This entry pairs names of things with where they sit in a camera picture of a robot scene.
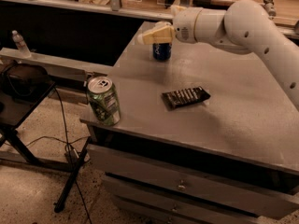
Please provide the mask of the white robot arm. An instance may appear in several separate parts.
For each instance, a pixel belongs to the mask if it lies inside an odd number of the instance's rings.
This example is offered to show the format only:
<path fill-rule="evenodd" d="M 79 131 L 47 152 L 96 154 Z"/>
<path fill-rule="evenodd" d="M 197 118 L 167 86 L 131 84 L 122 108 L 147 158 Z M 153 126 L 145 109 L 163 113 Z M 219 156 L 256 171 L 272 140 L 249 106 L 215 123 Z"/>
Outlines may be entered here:
<path fill-rule="evenodd" d="M 173 19 L 159 21 L 138 36 L 145 45 L 207 43 L 234 54 L 255 53 L 299 109 L 299 47 L 279 31 L 264 8 L 239 0 L 228 9 L 172 6 Z"/>

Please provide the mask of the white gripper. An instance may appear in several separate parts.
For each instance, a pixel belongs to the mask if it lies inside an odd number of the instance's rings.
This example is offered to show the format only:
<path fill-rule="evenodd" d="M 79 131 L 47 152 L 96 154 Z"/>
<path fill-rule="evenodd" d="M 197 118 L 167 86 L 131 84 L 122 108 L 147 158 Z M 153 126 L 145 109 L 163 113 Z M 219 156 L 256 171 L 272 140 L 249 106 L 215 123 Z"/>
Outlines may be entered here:
<path fill-rule="evenodd" d="M 154 28 L 140 34 L 137 41 L 144 45 L 171 43 L 175 38 L 176 31 L 176 38 L 180 42 L 197 43 L 196 23 L 202 10 L 201 7 L 171 6 L 173 19 L 156 22 Z"/>

